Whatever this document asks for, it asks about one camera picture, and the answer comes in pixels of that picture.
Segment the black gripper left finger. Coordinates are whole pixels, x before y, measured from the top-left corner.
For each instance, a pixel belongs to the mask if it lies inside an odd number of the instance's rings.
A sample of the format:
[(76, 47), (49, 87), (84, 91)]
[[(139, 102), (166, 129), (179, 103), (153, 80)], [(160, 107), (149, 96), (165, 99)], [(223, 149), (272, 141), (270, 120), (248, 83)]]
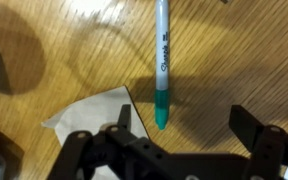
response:
[(130, 131), (131, 105), (121, 107), (117, 124), (109, 125), (96, 135), (86, 130), (70, 133), (47, 177), (47, 180), (92, 180), (96, 169), (108, 166), (121, 180), (144, 180), (142, 166), (109, 132)]

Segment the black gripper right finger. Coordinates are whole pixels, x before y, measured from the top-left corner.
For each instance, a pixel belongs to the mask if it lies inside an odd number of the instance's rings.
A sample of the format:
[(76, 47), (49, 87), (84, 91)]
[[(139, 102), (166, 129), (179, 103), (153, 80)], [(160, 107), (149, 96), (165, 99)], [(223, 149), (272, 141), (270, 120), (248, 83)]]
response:
[(241, 105), (232, 105), (229, 127), (251, 153), (244, 180), (282, 180), (280, 168), (288, 167), (288, 133), (264, 125)]

